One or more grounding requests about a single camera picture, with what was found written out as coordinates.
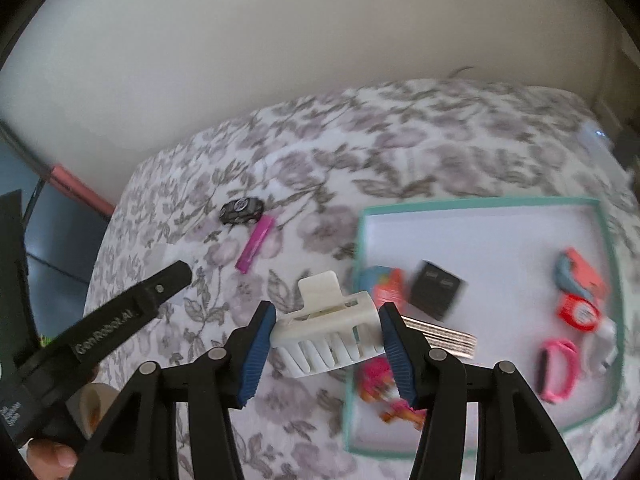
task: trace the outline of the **bolt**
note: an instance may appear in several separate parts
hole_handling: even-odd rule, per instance
[[[513,374],[516,371],[516,366],[511,361],[500,361],[498,368],[506,374]]]
[[[444,361],[447,358],[447,353],[442,348],[432,348],[429,350],[429,357],[434,361]]]
[[[142,363],[140,365],[140,368],[138,368],[138,370],[140,370],[140,373],[143,375],[152,374],[153,372],[156,371],[156,363],[153,361],[147,361],[145,363]]]
[[[207,354],[207,356],[209,356],[209,359],[212,359],[213,361],[218,361],[219,359],[223,359],[225,355],[226,355],[226,350],[222,348],[222,346],[216,346],[215,348],[212,348],[211,350],[209,350],[209,353]]]

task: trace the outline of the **wall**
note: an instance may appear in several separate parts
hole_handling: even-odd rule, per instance
[[[288,98],[446,76],[590,98],[601,0],[49,0],[0,73],[0,120],[116,202],[135,165]]]

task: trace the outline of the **bed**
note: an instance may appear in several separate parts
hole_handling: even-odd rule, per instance
[[[607,212],[626,311],[616,406],[566,434],[581,473],[613,478],[638,441],[640,218],[629,190],[597,168],[577,140],[585,103],[567,91],[471,80],[408,80],[309,96],[196,134],[142,163],[111,219],[94,269],[89,313],[172,258],[191,286],[102,364],[121,388],[146,360],[193,361],[244,326],[258,302],[301,306],[296,283],[327,269],[350,288],[358,212],[368,206],[462,196],[598,197]],[[277,228],[251,271],[234,263],[249,230],[220,225],[223,203],[263,198]],[[407,478],[411,463],[343,451],[344,371],[286,378],[270,356],[258,391],[232,414],[248,479]],[[192,476],[186,409],[178,410],[181,478]],[[473,478],[465,460],[463,479]]]

